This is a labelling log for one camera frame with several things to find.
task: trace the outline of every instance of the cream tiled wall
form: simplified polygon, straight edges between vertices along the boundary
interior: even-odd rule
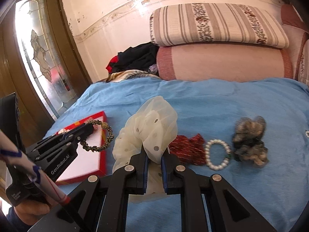
[[[63,0],[70,29],[94,82],[107,77],[105,67],[118,52],[150,41],[149,17],[155,9],[194,2],[247,4],[268,10],[280,21],[280,0]]]

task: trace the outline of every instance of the blue blanket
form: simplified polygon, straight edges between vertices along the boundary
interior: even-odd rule
[[[218,138],[231,145],[234,126],[241,117],[262,116],[263,137],[270,162],[262,169],[231,160],[219,173],[278,231],[289,231],[309,200],[309,91],[299,82],[272,78],[249,83],[210,79],[200,82],[163,81],[155,78],[91,85],[70,107],[47,136],[104,110],[115,136],[146,100],[161,95],[178,113],[180,135],[200,133],[206,140]],[[111,173],[113,144],[107,151]],[[219,164],[220,146],[211,149]],[[191,166],[203,175],[214,173],[206,166]],[[127,231],[181,231],[180,197],[128,206]]]

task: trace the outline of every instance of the red cloth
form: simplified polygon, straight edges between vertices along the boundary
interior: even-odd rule
[[[205,140],[199,133],[190,139],[184,135],[177,135],[168,147],[170,153],[175,154],[181,162],[204,165],[206,164],[204,143]]]
[[[118,56],[116,55],[116,56],[114,56],[110,61],[109,61],[109,64],[106,66],[106,70],[109,72],[109,74],[111,74],[112,73],[112,67],[111,67],[111,63],[117,63],[118,62]]]

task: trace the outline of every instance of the metal screw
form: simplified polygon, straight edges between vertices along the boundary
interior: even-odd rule
[[[214,181],[220,181],[220,180],[222,180],[222,177],[221,177],[220,174],[214,174],[214,175],[213,175],[213,180],[214,180]]]
[[[98,179],[98,177],[97,177],[96,175],[90,175],[90,176],[88,177],[88,181],[89,181],[89,182],[96,182],[97,179]]]
[[[186,170],[186,167],[183,166],[183,165],[178,165],[178,166],[176,167],[176,170],[179,171],[179,172],[183,172],[183,171]]]
[[[132,165],[127,165],[127,166],[125,166],[125,170],[128,171],[128,172],[131,172],[131,171],[134,170],[134,166],[132,166]]]

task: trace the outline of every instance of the door glass panel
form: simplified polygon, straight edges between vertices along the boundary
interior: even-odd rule
[[[77,100],[77,96],[59,60],[45,13],[44,0],[21,0],[16,3],[15,27],[30,81],[56,120]]]

